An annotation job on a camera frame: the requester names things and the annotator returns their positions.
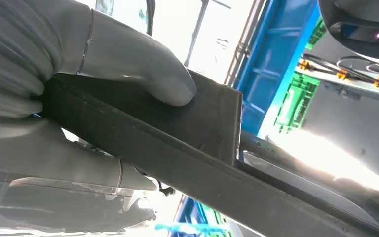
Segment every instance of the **gray panel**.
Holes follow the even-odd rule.
[[[320,86],[303,125],[324,136],[379,175],[379,101],[346,99]]]

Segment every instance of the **green crate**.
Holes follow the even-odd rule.
[[[308,43],[306,45],[306,48],[309,50],[312,50],[314,46],[319,42],[319,40],[324,36],[326,33],[326,27],[325,23],[323,22],[322,17],[319,18],[317,21],[316,27],[313,30],[313,33],[311,34],[310,39],[308,40]]]
[[[274,124],[279,133],[289,133],[302,126],[319,83],[318,79],[294,72]]]
[[[217,224],[217,225],[222,225],[226,223],[226,217],[215,210],[211,209],[210,207],[201,204],[202,209],[204,210],[205,217],[207,219],[207,223],[209,224]],[[230,231],[227,231],[226,234],[222,233],[210,233],[206,235],[208,237],[232,237],[232,234]]]

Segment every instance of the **blue structure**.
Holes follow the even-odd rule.
[[[243,93],[242,129],[266,136],[320,16],[316,0],[270,0],[234,88]]]

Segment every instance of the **black cable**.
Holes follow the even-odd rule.
[[[359,71],[357,71],[351,67],[345,66],[343,64],[343,62],[347,61],[347,60],[364,61],[364,62],[368,63],[368,65],[366,67],[368,71],[379,73],[379,70],[374,69],[374,66],[379,67],[379,63],[372,62],[370,60],[364,59],[364,58],[359,57],[359,56],[343,57],[343,58],[339,59],[336,62],[336,64],[329,61],[329,60],[320,58],[320,57],[315,56],[315,55],[307,54],[307,53],[303,54],[302,59],[310,61],[310,62],[312,62],[312,63],[314,63],[320,67],[323,67],[326,70],[326,71],[323,71],[322,69],[313,67],[312,69],[314,71],[325,72],[325,73],[336,75],[336,73],[338,73],[342,69],[348,73],[348,77],[350,77],[351,79],[360,80],[360,81],[369,82],[369,83],[376,82],[379,84],[379,80],[377,80],[376,78],[373,78],[367,74],[359,72]]]
[[[308,53],[304,53],[302,56],[302,59],[313,62],[313,63],[319,65],[320,67],[325,68],[327,71],[330,71],[330,72],[335,73],[335,74],[341,70],[339,67],[336,66],[335,63],[333,63],[329,60],[308,54]]]
[[[367,71],[379,74],[379,70],[374,69],[374,67],[376,67],[376,66],[379,67],[379,63],[373,62],[371,60],[365,59],[365,58],[360,57],[360,56],[347,56],[347,57],[340,58],[339,61],[337,62],[337,64],[342,63],[343,61],[346,61],[346,60],[357,60],[357,61],[365,62],[365,63],[367,63],[367,66],[365,67],[365,69],[367,69]]]

